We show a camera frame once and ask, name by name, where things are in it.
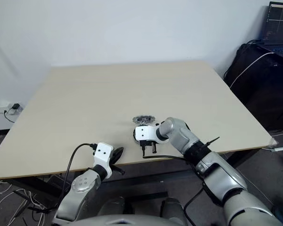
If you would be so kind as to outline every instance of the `power outlet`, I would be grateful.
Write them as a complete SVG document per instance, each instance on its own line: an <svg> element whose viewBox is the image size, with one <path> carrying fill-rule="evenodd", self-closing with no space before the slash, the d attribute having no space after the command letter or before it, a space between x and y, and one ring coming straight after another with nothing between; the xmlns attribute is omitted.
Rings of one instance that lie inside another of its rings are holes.
<svg viewBox="0 0 283 226"><path fill-rule="evenodd" d="M20 104L20 107L18 109L11 109L14 104ZM23 111L23 107L19 102L9 103L8 105L0 106L0 113L4 113L4 111L8 111L8 114L20 113L21 111Z"/></svg>

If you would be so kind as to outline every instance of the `wooden table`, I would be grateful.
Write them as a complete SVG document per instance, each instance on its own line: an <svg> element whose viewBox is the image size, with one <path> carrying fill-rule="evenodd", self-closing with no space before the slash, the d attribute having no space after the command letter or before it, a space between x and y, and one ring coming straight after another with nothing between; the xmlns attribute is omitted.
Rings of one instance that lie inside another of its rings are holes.
<svg viewBox="0 0 283 226"><path fill-rule="evenodd" d="M133 139L132 118L141 114L182 119L203 143L220 136L210 146L218 153L273 141L203 61L57 67L0 145L0 179L63 172L81 143L123 146L118 164L152 161ZM181 155L170 144L157 154ZM92 149L82 147L71 170L92 163Z"/></svg>

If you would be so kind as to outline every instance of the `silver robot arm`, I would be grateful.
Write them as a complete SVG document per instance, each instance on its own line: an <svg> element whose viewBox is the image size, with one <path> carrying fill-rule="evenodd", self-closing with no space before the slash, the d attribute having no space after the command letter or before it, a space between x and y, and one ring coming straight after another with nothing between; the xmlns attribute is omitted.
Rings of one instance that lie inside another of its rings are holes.
<svg viewBox="0 0 283 226"><path fill-rule="evenodd" d="M217 153L210 151L180 119L167 118L156 130L191 162L204 178L204 190L215 204L223 206L227 225L281 226L269 209L247 191L242 176Z"/></svg>
<svg viewBox="0 0 283 226"><path fill-rule="evenodd" d="M54 224L64 225L84 217L88 202L95 195L101 181L112 175L109 165L112 151L113 146L98 143L93 168L74 179L69 193L62 200L53 218Z"/></svg>

